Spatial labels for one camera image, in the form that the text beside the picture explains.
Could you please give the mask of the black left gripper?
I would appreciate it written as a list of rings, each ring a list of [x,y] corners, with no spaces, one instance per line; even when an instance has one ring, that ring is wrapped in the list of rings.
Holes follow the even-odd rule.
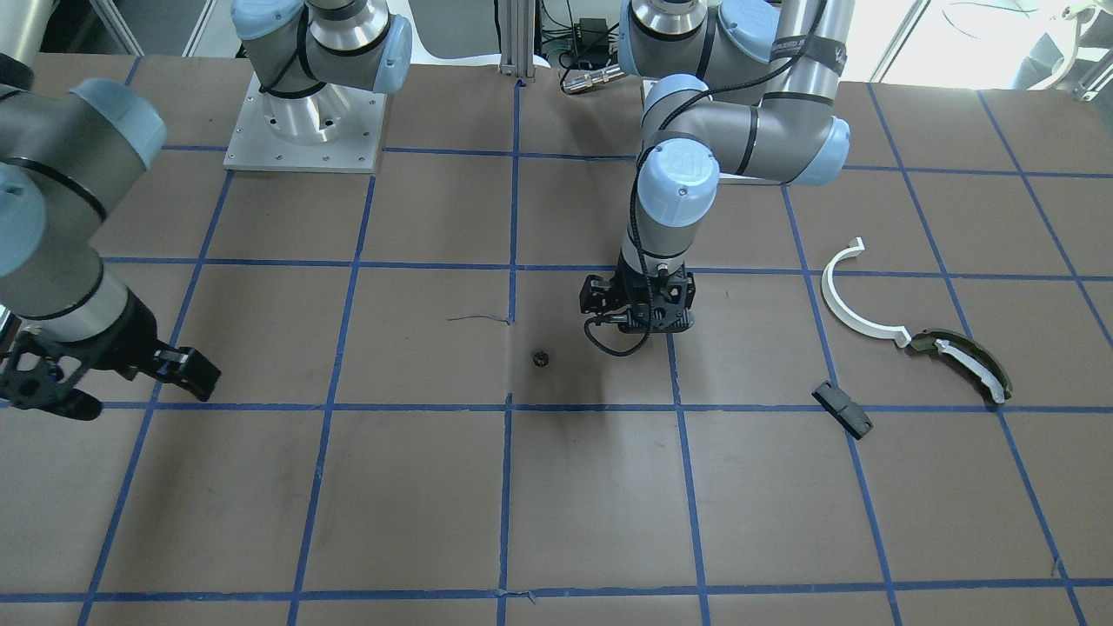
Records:
[[[636,270],[617,270],[612,278],[588,275],[580,288],[580,312],[595,323],[615,324],[621,332],[680,333],[695,324],[695,276],[687,270],[646,277]]]

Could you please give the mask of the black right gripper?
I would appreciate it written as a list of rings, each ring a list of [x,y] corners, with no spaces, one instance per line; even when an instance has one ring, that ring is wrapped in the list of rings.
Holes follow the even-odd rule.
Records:
[[[56,321],[38,333],[30,326],[16,336],[4,356],[1,397],[20,410],[92,421],[104,405],[75,385],[88,371],[115,371],[132,380],[139,373],[207,402],[221,376],[218,366],[191,346],[162,349],[157,322],[131,290],[119,316],[92,336],[65,341]]]

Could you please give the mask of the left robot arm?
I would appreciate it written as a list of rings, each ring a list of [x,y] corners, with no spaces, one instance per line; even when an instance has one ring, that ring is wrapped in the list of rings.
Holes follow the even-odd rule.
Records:
[[[588,325],[651,336],[693,324],[684,257],[722,175],[823,185],[850,153],[834,111],[850,1],[626,1],[620,69],[652,84],[615,275],[591,275]]]

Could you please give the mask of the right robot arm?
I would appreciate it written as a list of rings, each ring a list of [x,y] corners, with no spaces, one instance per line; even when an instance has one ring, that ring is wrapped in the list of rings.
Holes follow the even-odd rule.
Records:
[[[32,91],[50,1],[3,3],[1,301],[23,329],[3,353],[3,400],[91,421],[104,405],[78,388],[88,371],[146,374],[210,400],[220,369],[191,346],[159,340],[150,309],[90,245],[166,143],[156,108],[124,84],[88,78],[65,97]],[[278,104],[333,102],[331,87],[398,92],[412,25],[384,1],[235,1],[235,32]]]

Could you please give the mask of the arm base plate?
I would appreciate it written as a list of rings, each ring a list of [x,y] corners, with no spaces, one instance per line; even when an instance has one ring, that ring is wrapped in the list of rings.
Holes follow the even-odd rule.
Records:
[[[282,99],[253,76],[223,159],[227,170],[372,174],[387,95],[326,84]]]
[[[720,173],[719,183],[739,183],[739,185],[782,185],[782,183],[791,183],[792,178],[784,177],[759,177],[759,176],[743,176],[732,173]]]

